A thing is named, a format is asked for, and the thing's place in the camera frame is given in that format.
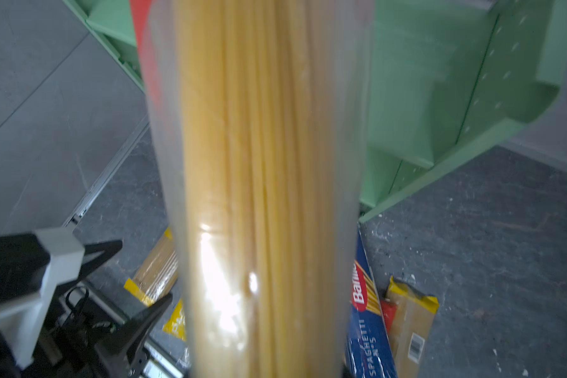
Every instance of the gray floor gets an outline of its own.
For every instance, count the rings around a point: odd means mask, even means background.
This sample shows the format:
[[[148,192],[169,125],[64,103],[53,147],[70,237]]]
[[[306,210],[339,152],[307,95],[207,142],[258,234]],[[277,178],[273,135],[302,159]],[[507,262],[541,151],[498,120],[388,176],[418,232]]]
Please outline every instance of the gray floor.
[[[85,243],[124,248],[91,283],[129,316],[123,289],[167,225],[147,133],[84,216]],[[420,378],[567,377],[567,174],[497,147],[362,226],[375,281],[391,274],[441,306]],[[178,295],[175,285],[174,294]],[[184,344],[152,337],[184,362]]]
[[[61,1],[0,1],[0,233],[62,225],[146,114]]]

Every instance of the black cable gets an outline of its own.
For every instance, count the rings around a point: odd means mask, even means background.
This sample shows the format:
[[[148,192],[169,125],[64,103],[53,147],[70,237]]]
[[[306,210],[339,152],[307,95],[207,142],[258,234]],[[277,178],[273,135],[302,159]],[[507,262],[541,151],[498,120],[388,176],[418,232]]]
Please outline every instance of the black cable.
[[[71,301],[69,300],[69,296],[75,290],[82,290],[82,289],[84,290],[83,291],[84,296],[74,306],[74,304],[72,304]],[[86,305],[86,301],[88,300],[89,296],[90,296],[90,291],[86,287],[79,287],[79,286],[74,287],[67,293],[67,295],[65,296],[65,305],[71,310],[71,313],[68,315],[68,319],[71,318],[76,319],[79,317],[80,314],[82,314],[82,310],[84,309],[84,306]]]

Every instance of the barilla logo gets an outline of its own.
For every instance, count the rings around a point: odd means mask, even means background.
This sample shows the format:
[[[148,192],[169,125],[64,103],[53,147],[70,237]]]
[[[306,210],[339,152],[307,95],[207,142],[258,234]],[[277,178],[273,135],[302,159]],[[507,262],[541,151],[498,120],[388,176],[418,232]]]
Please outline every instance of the barilla logo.
[[[353,264],[353,294],[352,303],[353,307],[359,312],[364,312],[367,307],[367,290],[365,287],[365,277],[363,276],[363,270],[357,269],[358,262],[355,261]]]

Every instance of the spaghetti package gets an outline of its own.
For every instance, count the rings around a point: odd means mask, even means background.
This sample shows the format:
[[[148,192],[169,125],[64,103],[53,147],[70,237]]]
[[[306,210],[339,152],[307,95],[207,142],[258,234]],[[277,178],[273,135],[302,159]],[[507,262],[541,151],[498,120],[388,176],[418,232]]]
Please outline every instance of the spaghetti package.
[[[145,306],[151,306],[170,292],[178,277],[176,268],[174,240],[170,228],[167,228],[134,277],[126,281],[124,289]]]
[[[346,365],[355,378],[397,378],[374,275],[363,249],[361,234],[357,233]]]
[[[193,376],[338,376],[372,0],[130,4]]]

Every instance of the green metal panel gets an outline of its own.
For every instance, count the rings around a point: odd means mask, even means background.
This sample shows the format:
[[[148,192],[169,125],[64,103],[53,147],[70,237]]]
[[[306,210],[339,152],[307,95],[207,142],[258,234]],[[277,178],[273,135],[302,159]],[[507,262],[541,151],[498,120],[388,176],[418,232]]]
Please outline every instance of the green metal panel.
[[[403,161],[389,195],[361,222],[511,137],[556,98],[567,62],[567,0],[509,1],[495,10],[498,14],[457,142],[430,169]],[[372,174],[367,172],[366,178],[373,180]],[[363,198],[362,202],[371,206]]]

